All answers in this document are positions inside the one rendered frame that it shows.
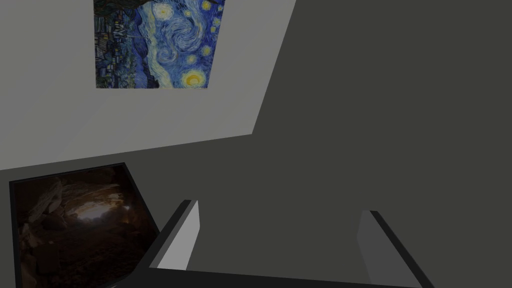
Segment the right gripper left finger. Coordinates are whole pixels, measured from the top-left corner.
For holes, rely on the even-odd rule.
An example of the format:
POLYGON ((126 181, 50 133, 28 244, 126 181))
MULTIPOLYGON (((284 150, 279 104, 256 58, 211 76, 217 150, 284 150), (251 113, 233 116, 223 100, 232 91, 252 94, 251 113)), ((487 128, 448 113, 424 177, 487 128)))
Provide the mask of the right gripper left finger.
POLYGON ((199 202, 186 199, 174 211, 136 269, 186 270, 199 230, 199 202))

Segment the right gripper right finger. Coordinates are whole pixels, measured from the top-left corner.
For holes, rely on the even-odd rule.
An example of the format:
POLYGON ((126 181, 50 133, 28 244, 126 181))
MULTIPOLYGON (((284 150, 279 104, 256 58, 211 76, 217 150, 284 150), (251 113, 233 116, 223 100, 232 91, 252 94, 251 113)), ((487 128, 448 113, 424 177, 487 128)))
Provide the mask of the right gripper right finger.
POLYGON ((435 288, 378 211, 361 212, 356 239, 370 284, 381 287, 435 288))

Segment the dark brown framed cave picture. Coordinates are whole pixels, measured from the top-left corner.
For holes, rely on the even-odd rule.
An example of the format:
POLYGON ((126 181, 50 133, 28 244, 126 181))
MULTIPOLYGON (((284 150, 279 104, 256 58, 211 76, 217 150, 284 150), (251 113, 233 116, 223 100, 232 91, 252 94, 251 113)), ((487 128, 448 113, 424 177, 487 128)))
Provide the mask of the dark brown framed cave picture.
POLYGON ((128 166, 9 182, 15 288, 114 288, 159 234, 128 166))

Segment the blue starry night painting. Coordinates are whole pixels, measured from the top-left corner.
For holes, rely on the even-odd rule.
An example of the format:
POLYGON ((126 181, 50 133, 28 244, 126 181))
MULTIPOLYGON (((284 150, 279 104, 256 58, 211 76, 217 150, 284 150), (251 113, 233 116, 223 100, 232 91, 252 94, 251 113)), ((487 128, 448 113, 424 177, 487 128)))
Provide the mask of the blue starry night painting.
POLYGON ((206 89, 226 0, 93 0, 95 87, 206 89))

